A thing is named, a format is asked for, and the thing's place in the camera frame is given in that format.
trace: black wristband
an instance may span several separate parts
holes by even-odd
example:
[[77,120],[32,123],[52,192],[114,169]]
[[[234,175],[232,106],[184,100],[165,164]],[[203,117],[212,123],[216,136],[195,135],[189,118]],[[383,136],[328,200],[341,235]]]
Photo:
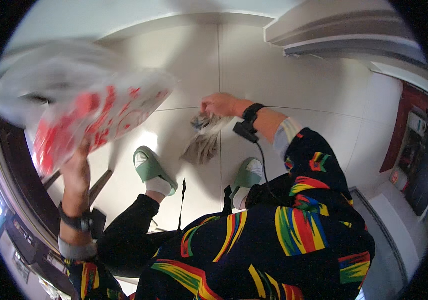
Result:
[[265,107],[266,106],[261,103],[254,103],[244,110],[242,118],[249,123],[254,123],[257,119],[257,111]]
[[62,210],[62,201],[59,203],[58,209],[61,220],[64,221],[67,226],[82,232],[91,231],[94,225],[94,219],[92,219],[90,211],[83,212],[80,217],[71,218]]
[[244,121],[237,122],[232,129],[236,134],[242,136],[252,143],[257,143],[259,137],[256,135],[257,130],[254,128],[254,121],[257,119],[257,111],[265,107],[260,103],[254,103],[244,110],[242,118]]

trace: foot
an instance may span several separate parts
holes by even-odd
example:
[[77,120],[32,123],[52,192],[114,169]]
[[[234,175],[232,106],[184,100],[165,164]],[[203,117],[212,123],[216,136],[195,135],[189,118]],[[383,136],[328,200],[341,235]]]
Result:
[[146,190],[158,192],[164,196],[174,195],[178,184],[167,175],[151,149],[146,146],[137,148],[133,161],[137,174],[146,184]]
[[259,184],[263,175],[263,165],[255,157],[249,157],[242,162],[234,180],[234,190],[229,198],[237,209],[246,209],[246,197],[254,184]]

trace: gray rag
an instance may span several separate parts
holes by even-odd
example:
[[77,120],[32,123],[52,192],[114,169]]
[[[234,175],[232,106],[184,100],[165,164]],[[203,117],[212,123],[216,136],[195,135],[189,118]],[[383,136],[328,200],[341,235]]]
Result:
[[217,137],[222,128],[231,120],[232,117],[215,115],[208,117],[200,113],[194,116],[190,123],[197,133],[180,158],[195,166],[209,162],[210,159],[217,155]]

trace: red and white plastic bag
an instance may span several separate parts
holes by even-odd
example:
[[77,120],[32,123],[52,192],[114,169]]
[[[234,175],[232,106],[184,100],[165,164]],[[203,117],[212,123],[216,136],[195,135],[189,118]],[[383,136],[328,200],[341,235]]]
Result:
[[94,151],[139,126],[176,84],[158,69],[127,70],[120,57],[91,44],[56,43],[26,56],[0,79],[0,114],[35,132],[32,160],[41,176],[84,138]]

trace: slipper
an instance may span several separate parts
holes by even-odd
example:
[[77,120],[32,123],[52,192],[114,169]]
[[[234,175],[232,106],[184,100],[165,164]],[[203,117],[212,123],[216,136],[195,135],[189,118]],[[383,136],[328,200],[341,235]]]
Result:
[[178,189],[178,184],[177,182],[172,180],[171,177],[169,177],[164,171],[164,169],[161,167],[161,165],[157,161],[156,154],[151,149],[149,149],[149,147],[141,146],[137,148],[136,151],[134,151],[134,155],[132,156],[132,161],[134,162],[134,164],[136,161],[136,154],[138,154],[139,152],[143,153],[147,157],[147,160],[136,168],[136,172],[137,174],[139,174],[140,180],[145,183],[147,180],[159,176],[171,185],[171,191],[168,196],[174,195],[174,193]]
[[249,157],[242,162],[242,165],[240,166],[239,171],[237,172],[237,175],[235,177],[234,183],[232,184],[232,186],[234,186],[234,190],[229,196],[231,200],[234,198],[234,195],[238,192],[240,188],[250,189],[254,184],[259,184],[261,182],[261,176],[247,169],[247,165],[249,165],[249,163],[253,160],[259,161],[259,159],[255,157]]

